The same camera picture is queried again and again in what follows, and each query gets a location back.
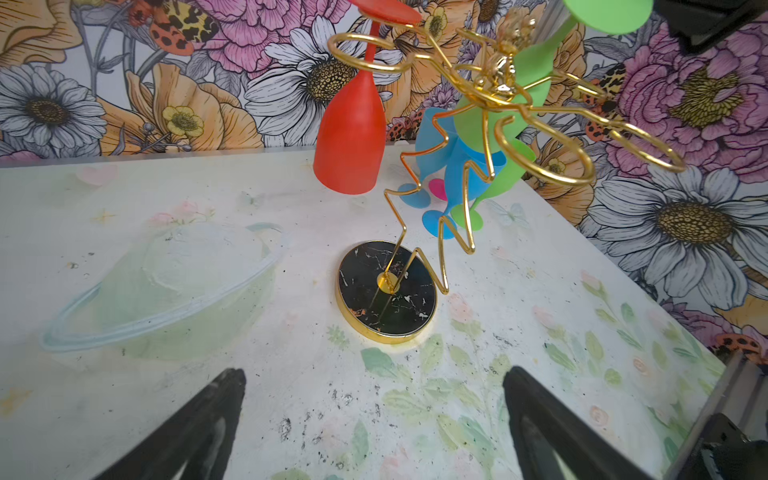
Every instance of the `daisy center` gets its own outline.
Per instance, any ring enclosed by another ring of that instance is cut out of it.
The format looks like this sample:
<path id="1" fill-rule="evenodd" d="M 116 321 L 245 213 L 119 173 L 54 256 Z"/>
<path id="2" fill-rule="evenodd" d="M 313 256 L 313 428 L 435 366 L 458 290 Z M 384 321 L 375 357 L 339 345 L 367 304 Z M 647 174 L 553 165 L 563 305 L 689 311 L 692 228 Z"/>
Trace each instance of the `daisy center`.
<path id="1" fill-rule="evenodd" d="M 199 126 L 197 125 L 197 122 L 195 121 L 192 115 L 187 115 L 182 113 L 174 114 L 174 116 L 170 119 L 170 121 L 172 121 L 174 125 L 176 125 L 181 130 L 184 130 L 184 131 L 194 130 Z"/>
<path id="2" fill-rule="evenodd" d="M 69 112 L 47 98 L 32 98 L 27 102 L 25 110 L 30 117 L 42 124 L 61 125 L 69 120 Z"/>
<path id="3" fill-rule="evenodd" d="M 709 78 L 707 67 L 699 68 L 683 83 L 683 101 L 670 108 L 670 114 L 695 128 L 717 123 L 744 102 L 736 91 L 738 85 L 735 71 L 722 78 Z"/>
<path id="4" fill-rule="evenodd" d="M 486 23 L 493 20 L 493 15 L 496 15 L 498 10 L 498 0 L 485 0 L 480 4 L 480 14 L 478 15 L 478 22 Z"/>
<path id="5" fill-rule="evenodd" d="M 671 204 L 658 214 L 657 225 L 670 237 L 690 243 L 719 243 L 733 230 L 730 218 L 700 204 Z"/>
<path id="6" fill-rule="evenodd" d="M 338 60 L 317 65 L 306 79 L 306 90 L 317 101 L 328 103 L 344 85 L 355 77 L 357 70 Z"/>

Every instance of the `black marble base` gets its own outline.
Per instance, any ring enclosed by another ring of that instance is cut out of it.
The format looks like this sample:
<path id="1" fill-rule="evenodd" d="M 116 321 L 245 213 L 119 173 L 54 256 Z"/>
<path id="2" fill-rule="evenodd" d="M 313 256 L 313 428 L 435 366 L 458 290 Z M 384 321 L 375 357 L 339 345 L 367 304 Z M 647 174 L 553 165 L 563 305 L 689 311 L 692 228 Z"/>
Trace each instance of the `black marble base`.
<path id="1" fill-rule="evenodd" d="M 384 293 L 376 280 L 386 268 L 395 244 L 372 241 L 352 248 L 339 266 L 339 292 L 351 313 L 363 325 L 386 336 L 410 336 L 432 318 L 437 302 L 435 283 L 416 257 L 400 288 Z M 389 269 L 399 275 L 411 251 L 400 247 Z"/>

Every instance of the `orange flower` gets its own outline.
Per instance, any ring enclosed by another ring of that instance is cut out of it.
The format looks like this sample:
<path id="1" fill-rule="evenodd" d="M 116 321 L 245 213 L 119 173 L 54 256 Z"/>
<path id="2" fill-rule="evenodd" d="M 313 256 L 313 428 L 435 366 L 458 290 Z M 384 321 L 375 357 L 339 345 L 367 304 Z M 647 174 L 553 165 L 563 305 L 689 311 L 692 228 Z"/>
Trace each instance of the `orange flower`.
<path id="1" fill-rule="evenodd" d="M 72 21 L 70 0 L 24 0 L 0 5 L 0 67 L 30 61 L 61 63 L 64 50 L 83 39 Z"/>
<path id="2" fill-rule="evenodd" d="M 537 163 L 550 172 L 565 174 L 569 177 L 580 177 L 584 173 L 584 165 L 576 153 L 568 150 L 554 140 L 550 140 L 543 149 L 539 149 L 536 140 L 531 144 L 536 153 Z M 523 176 L 525 183 L 541 195 L 560 215 L 578 225 L 587 215 L 587 208 L 594 198 L 592 185 L 581 187 L 566 187 L 552 182 L 545 182 L 530 174 Z"/>
<path id="3" fill-rule="evenodd" d="M 768 286 L 768 278 L 754 269 L 743 269 L 749 280 L 762 286 Z M 740 328 L 752 326 L 764 336 L 768 335 L 768 300 L 762 300 L 756 296 L 747 295 L 742 305 L 730 310 L 715 309 L 724 319 Z"/>
<path id="4" fill-rule="evenodd" d="M 253 117 L 232 94 L 212 83 L 196 83 L 182 75 L 175 65 L 157 64 L 152 75 L 154 93 L 135 74 L 126 73 L 128 97 L 135 111 L 98 99 L 107 112 L 103 117 L 107 134 L 101 139 L 104 155 L 119 145 L 122 127 L 126 139 L 124 154 L 179 151 L 179 146 L 184 145 L 189 145 L 185 148 L 192 151 L 263 146 Z M 142 147 L 129 141 L 131 138 L 147 138 L 157 146 Z"/>
<path id="5" fill-rule="evenodd" d="M 458 48 L 462 46 L 462 37 L 457 28 L 465 24 L 474 29 L 477 25 L 480 8 L 474 0 L 436 0 L 426 7 L 416 7 L 422 15 L 422 27 L 437 41 L 448 60 L 456 62 Z M 435 48 L 427 44 L 426 37 L 416 35 L 403 27 L 394 27 L 387 35 L 387 40 L 407 55 L 412 51 L 422 54 L 437 55 Z M 440 83 L 440 74 L 432 64 L 418 60 L 413 68 L 400 75 L 398 81 L 379 87 L 379 91 L 392 92 L 392 98 L 384 102 L 387 123 L 393 118 L 405 117 L 419 108 L 429 92 Z"/>
<path id="6" fill-rule="evenodd" d="M 584 24 L 577 24 L 571 33 L 565 37 L 565 40 L 558 48 L 558 53 L 554 56 L 554 68 L 566 73 L 571 73 L 577 77 L 583 77 L 587 72 L 587 62 L 584 61 Z M 574 94 L 573 82 L 566 80 L 555 80 L 552 82 L 552 88 L 549 90 L 547 100 L 544 105 L 563 105 L 563 102 L 571 98 Z"/>

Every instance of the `wine glass stem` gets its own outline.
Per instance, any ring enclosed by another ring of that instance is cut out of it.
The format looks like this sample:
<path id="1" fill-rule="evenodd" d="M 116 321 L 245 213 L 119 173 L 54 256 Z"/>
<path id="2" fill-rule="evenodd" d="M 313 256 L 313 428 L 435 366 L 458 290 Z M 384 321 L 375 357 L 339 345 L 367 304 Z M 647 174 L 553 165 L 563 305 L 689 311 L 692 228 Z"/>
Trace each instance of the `wine glass stem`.
<path id="1" fill-rule="evenodd" d="M 379 28 L 381 28 L 381 24 L 378 22 L 371 22 L 371 30 L 368 33 L 368 35 L 371 36 L 379 36 Z M 373 61 L 373 55 L 376 54 L 376 46 L 373 43 L 369 43 L 366 47 L 366 61 L 372 62 Z"/>

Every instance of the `gold wire frame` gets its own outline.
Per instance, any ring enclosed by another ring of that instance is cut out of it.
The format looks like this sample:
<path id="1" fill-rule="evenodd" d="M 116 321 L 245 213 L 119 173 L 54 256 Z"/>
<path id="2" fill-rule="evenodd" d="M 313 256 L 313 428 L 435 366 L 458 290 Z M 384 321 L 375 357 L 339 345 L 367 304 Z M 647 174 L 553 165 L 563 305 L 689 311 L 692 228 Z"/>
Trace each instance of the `gold wire frame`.
<path id="1" fill-rule="evenodd" d="M 648 134 L 646 131 L 642 130 L 639 127 L 636 127 L 635 125 L 628 124 L 627 122 L 623 122 L 623 121 L 616 121 L 616 120 L 604 118 L 598 114 L 595 114 L 593 111 L 589 111 L 586 108 L 535 107 L 533 106 L 533 99 L 531 98 L 531 95 L 528 93 L 528 89 L 538 86 L 540 84 L 544 84 L 545 82 L 550 81 L 553 78 L 567 78 L 568 80 L 573 81 L 576 84 L 576 88 L 584 92 L 585 94 L 595 96 L 598 99 L 605 99 L 607 97 L 605 91 L 603 91 L 603 89 L 598 87 L 597 85 L 588 83 L 584 79 L 579 78 L 576 75 L 554 70 L 550 75 L 540 78 L 537 81 L 530 83 L 528 85 L 521 86 L 516 83 L 513 85 L 510 85 L 513 93 L 507 97 L 502 98 L 502 97 L 499 97 L 498 95 L 493 95 L 487 91 L 483 91 L 481 88 L 476 87 L 469 80 L 463 78 L 458 73 L 459 71 L 470 70 L 470 71 L 475 71 L 482 74 L 483 68 L 479 67 L 478 65 L 469 65 L 469 64 L 452 65 L 452 63 L 448 60 L 448 58 L 445 56 L 445 53 L 442 51 L 442 49 L 438 45 L 437 41 L 430 34 L 429 30 L 426 30 L 416 25 L 391 23 L 386 20 L 382 20 L 381 18 L 376 18 L 368 13 L 365 13 L 364 15 L 367 18 L 370 18 L 372 21 L 378 22 L 379 24 L 389 25 L 391 27 L 405 27 L 407 30 L 413 31 L 417 35 L 422 35 L 424 38 L 426 38 L 428 45 L 435 49 L 438 56 L 435 57 L 433 55 L 416 53 L 412 51 L 408 53 L 408 55 L 406 55 L 406 58 L 400 63 L 398 63 L 397 65 L 376 64 L 371 61 L 366 61 L 362 58 L 353 57 L 352 55 L 348 55 L 344 53 L 343 51 L 341 51 L 341 49 L 339 49 L 339 44 L 341 44 L 341 42 L 343 41 L 364 41 L 367 43 L 374 44 L 380 48 L 384 48 L 386 50 L 395 49 L 395 45 L 392 42 L 385 40 L 384 38 L 375 37 L 371 35 L 364 35 L 360 33 L 352 33 L 352 32 L 339 33 L 332 36 L 328 40 L 328 48 L 331 52 L 331 55 L 333 55 L 342 63 L 350 65 L 359 70 L 371 71 L 374 73 L 386 73 L 386 74 L 403 73 L 408 69 L 410 69 L 413 66 L 413 63 L 419 59 L 428 61 L 435 67 L 435 69 L 438 72 L 440 72 L 440 74 L 443 77 L 445 77 L 448 81 L 450 81 L 451 84 L 453 84 L 453 86 L 459 92 L 461 92 L 470 102 L 468 105 L 464 107 L 456 108 L 451 111 L 440 112 L 434 115 L 434 117 L 432 118 L 432 124 L 435 126 L 435 129 L 437 129 L 437 131 L 443 137 L 443 140 L 441 143 L 423 151 L 402 152 L 400 154 L 400 161 L 402 162 L 403 167 L 406 168 L 409 175 L 413 179 L 416 187 L 412 190 L 407 190 L 407 191 L 397 191 L 389 188 L 386 188 L 384 190 L 384 198 L 386 199 L 387 203 L 389 204 L 389 207 L 392 209 L 392 212 L 395 214 L 395 217 L 397 217 L 397 220 L 400 222 L 400 225 L 402 227 L 402 232 L 400 233 L 400 237 L 397 240 L 395 249 L 392 252 L 392 256 L 390 257 L 386 268 L 384 269 L 384 272 L 385 272 L 384 279 L 388 283 L 388 287 L 391 289 L 391 291 L 397 291 L 399 284 L 400 282 L 402 282 L 402 279 L 405 276 L 406 272 L 408 271 L 408 268 L 410 268 L 411 263 L 413 262 L 413 259 L 416 257 L 416 255 L 418 255 L 421 261 L 424 263 L 427 271 L 429 272 L 430 277 L 435 282 L 435 285 L 438 287 L 440 292 L 442 292 L 443 294 L 447 294 L 449 292 L 448 274 L 445 271 L 445 251 L 443 249 L 443 243 L 444 243 L 443 240 L 444 240 L 444 232 L 445 232 L 444 227 L 447 227 L 453 233 L 454 237 L 456 238 L 456 241 L 458 241 L 458 244 L 461 246 L 462 250 L 464 250 L 465 253 L 467 253 L 468 255 L 472 255 L 475 252 L 476 250 L 475 235 L 474 235 L 474 232 L 472 231 L 472 222 L 470 221 L 470 216 L 469 216 L 468 182 L 469 182 L 470 171 L 474 171 L 475 174 L 478 177 L 480 177 L 480 179 L 483 182 L 487 184 L 490 184 L 496 178 L 496 172 L 494 170 L 493 163 L 492 163 L 490 140 L 488 139 L 488 134 L 489 134 L 488 112 L 489 111 L 494 111 L 494 112 L 509 111 L 510 112 L 510 115 L 508 117 L 505 117 L 505 118 L 502 118 L 501 120 L 496 121 L 496 124 L 494 125 L 494 129 L 493 129 L 494 138 L 496 139 L 499 147 L 502 149 L 505 155 L 511 158 L 517 165 L 519 165 L 520 167 L 523 167 L 526 171 L 530 172 L 536 177 L 554 182 L 556 184 L 579 186 L 579 185 L 585 185 L 585 184 L 591 183 L 595 177 L 594 163 L 591 157 L 581 147 L 579 142 L 575 141 L 574 139 L 565 135 L 564 133 L 538 120 L 538 114 L 579 114 L 593 121 L 596 124 L 600 124 L 606 128 L 610 128 L 611 130 L 609 135 L 611 136 L 611 138 L 616 140 L 619 144 L 627 148 L 632 154 L 636 155 L 640 159 L 656 164 L 659 167 L 662 167 L 666 170 L 673 171 L 676 173 L 685 171 L 685 168 L 686 168 L 685 163 L 680 158 L 680 156 L 678 156 L 663 141 L 654 137 L 651 134 Z M 484 35 L 480 35 L 479 33 L 470 31 L 466 28 L 457 28 L 456 32 L 462 37 L 467 38 L 468 40 L 471 40 L 475 43 L 479 43 L 481 45 L 488 45 L 494 51 L 498 50 L 497 42 L 493 39 L 485 37 Z M 525 103 L 513 102 L 514 98 L 517 97 L 518 94 L 520 94 L 525 99 Z M 483 151 L 485 154 L 485 166 L 487 167 L 488 173 L 486 174 L 480 168 L 480 166 L 473 160 L 468 160 L 464 163 L 464 167 L 462 169 L 462 206 L 464 210 L 464 221 L 465 221 L 466 230 L 467 230 L 466 240 L 461 235 L 459 235 L 457 228 L 454 226 L 454 223 L 450 221 L 447 215 L 441 216 L 438 222 L 438 256 L 440 260 L 440 276 L 438 276 L 435 273 L 435 270 L 432 268 L 432 265 L 429 263 L 429 260 L 427 260 L 427 257 L 422 251 L 422 249 L 420 247 L 416 247 L 415 249 L 413 249 L 410 258 L 408 259 L 408 262 L 405 264 L 405 266 L 402 268 L 402 271 L 397 276 L 397 280 L 395 281 L 395 283 L 391 284 L 389 280 L 389 275 L 387 275 L 387 273 L 389 272 L 389 269 L 392 266 L 392 262 L 395 259 L 395 255 L 397 254 L 398 249 L 402 245 L 402 241 L 406 237 L 408 227 L 406 226 L 406 222 L 400 216 L 400 213 L 395 207 L 395 204 L 392 202 L 392 198 L 390 197 L 390 195 L 395 195 L 397 197 L 404 197 L 406 195 L 415 194 L 421 191 L 422 189 L 421 181 L 419 181 L 419 177 L 414 173 L 413 169 L 408 165 L 408 162 L 406 162 L 406 157 L 418 157 L 419 155 L 428 155 L 440 150 L 441 148 L 444 148 L 449 142 L 449 136 L 446 133 L 445 129 L 443 129 L 440 126 L 440 124 L 438 123 L 438 120 L 440 120 L 441 118 L 447 118 L 457 114 L 461 114 L 473 108 L 482 109 L 482 125 L 481 125 L 482 143 L 483 143 Z M 582 176 L 574 178 L 574 177 L 566 177 L 564 175 L 556 174 L 555 172 L 546 170 L 540 165 L 537 165 L 536 163 L 529 161 L 523 154 L 515 150 L 512 147 L 512 145 L 507 141 L 506 136 L 504 135 L 504 126 L 515 121 L 515 116 L 512 115 L 512 113 L 520 114 L 521 118 L 526 124 L 536 127 L 540 131 L 546 132 L 547 134 L 551 135 L 552 138 L 554 138 L 556 141 L 560 142 L 565 147 L 567 147 L 569 150 L 575 152 L 579 158 L 579 161 L 584 166 L 584 173 L 582 174 Z M 629 134 L 637 135 L 639 138 L 652 144 L 664 155 L 669 157 L 671 159 L 671 162 L 663 161 L 660 158 L 647 153 L 646 151 L 642 151 L 635 144 L 632 144 L 624 135 L 622 135 L 621 132 L 627 132 Z"/>

